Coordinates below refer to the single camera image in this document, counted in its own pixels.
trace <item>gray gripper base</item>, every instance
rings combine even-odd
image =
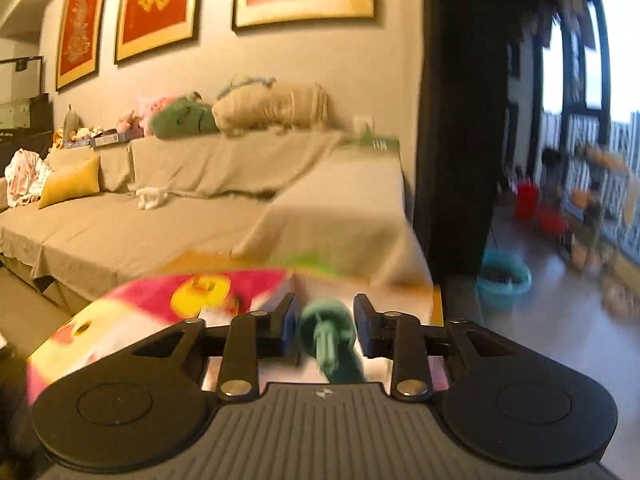
[[[537,475],[484,462],[447,437],[425,406],[392,400],[379,384],[271,384],[255,402],[220,409],[196,444],[161,465],[121,475],[87,474],[57,465],[42,476],[43,480],[533,478],[614,477],[595,463]]]

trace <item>white cross logo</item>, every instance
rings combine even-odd
[[[320,397],[321,399],[327,400],[329,397],[331,397],[334,394],[333,390],[330,390],[327,387],[324,387],[322,390],[318,390],[316,391],[316,395],[318,397]]]

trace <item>power outlet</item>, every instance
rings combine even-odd
[[[353,118],[353,131],[361,136],[373,134],[373,117],[356,115]]]

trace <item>yellow pillow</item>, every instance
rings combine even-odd
[[[38,209],[100,192],[98,170],[100,157],[94,156],[82,164],[53,171],[44,183]]]

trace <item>sky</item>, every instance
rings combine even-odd
[[[631,112],[640,110],[640,0],[602,0],[609,34],[611,60],[611,119],[628,123]],[[595,13],[591,16],[594,27]],[[597,52],[587,49],[587,105],[601,106],[601,66]],[[543,50],[545,111],[562,109],[562,37],[560,27],[554,26],[549,49]]]

